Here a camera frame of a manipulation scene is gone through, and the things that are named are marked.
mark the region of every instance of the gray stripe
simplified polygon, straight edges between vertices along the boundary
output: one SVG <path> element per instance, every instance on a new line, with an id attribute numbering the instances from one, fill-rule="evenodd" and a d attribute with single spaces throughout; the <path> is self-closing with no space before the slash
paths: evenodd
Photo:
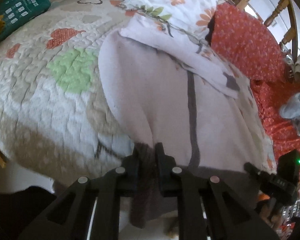
<path id="1" fill-rule="evenodd" d="M 197 140 L 197 105 L 194 90 L 194 74 L 188 71 L 188 109 L 190 124 L 191 159 L 188 165 L 193 171 L 200 164 L 200 151 Z"/>

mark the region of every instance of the quilted bedspread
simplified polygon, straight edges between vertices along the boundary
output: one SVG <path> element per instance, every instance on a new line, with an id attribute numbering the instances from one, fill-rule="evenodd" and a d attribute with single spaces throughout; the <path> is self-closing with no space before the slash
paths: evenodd
<path id="1" fill-rule="evenodd" d="M 133 143 L 113 118 L 99 48 L 129 17 L 111 0 L 50 0 L 0 44 L 0 150 L 69 185 L 120 165 Z"/>

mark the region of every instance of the silver rivet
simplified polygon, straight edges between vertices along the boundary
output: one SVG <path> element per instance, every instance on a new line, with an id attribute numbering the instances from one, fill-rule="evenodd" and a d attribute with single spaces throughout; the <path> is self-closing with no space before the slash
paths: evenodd
<path id="1" fill-rule="evenodd" d="M 219 179 L 219 177 L 217 177 L 217 176 L 212 176 L 212 177 L 210 178 L 210 181 L 211 181 L 212 183 L 219 183 L 219 182 L 220 182 L 220 179 Z"/>
<path id="2" fill-rule="evenodd" d="M 175 174 L 180 174 L 182 172 L 182 169 L 180 167 L 173 167 L 172 172 Z"/>
<path id="3" fill-rule="evenodd" d="M 80 177 L 79 179 L 78 179 L 78 182 L 80 183 L 80 184 L 84 184 L 84 183 L 86 183 L 88 181 L 88 178 L 87 177 Z"/>
<path id="4" fill-rule="evenodd" d="M 118 174 L 124 174 L 126 172 L 126 169 L 124 167 L 118 167 L 115 169 L 115 172 Z"/>

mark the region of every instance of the white wall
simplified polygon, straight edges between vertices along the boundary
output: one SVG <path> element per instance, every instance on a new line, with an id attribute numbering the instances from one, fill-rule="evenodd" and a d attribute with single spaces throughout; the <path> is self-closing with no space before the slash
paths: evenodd
<path id="1" fill-rule="evenodd" d="M 261 18 L 265 21 L 274 11 L 275 7 L 277 7 L 279 0 L 250 0 L 250 5 L 258 12 Z M 298 27 L 298 47 L 300 48 L 300 9 L 293 2 L 295 15 L 297 19 L 297 27 Z M 270 26 L 269 30 L 277 40 L 280 42 L 284 36 L 284 34 L 290 28 L 290 18 L 288 9 L 285 9 L 281 12 L 281 14 L 275 19 L 277 25 L 275 27 Z"/>

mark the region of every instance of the green patch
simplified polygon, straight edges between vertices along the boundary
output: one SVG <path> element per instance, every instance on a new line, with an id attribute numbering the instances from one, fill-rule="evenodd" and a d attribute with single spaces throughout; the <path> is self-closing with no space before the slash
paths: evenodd
<path id="1" fill-rule="evenodd" d="M 91 84 L 90 66 L 96 56 L 85 49 L 72 49 L 47 64 L 57 84 L 66 92 L 80 94 Z"/>

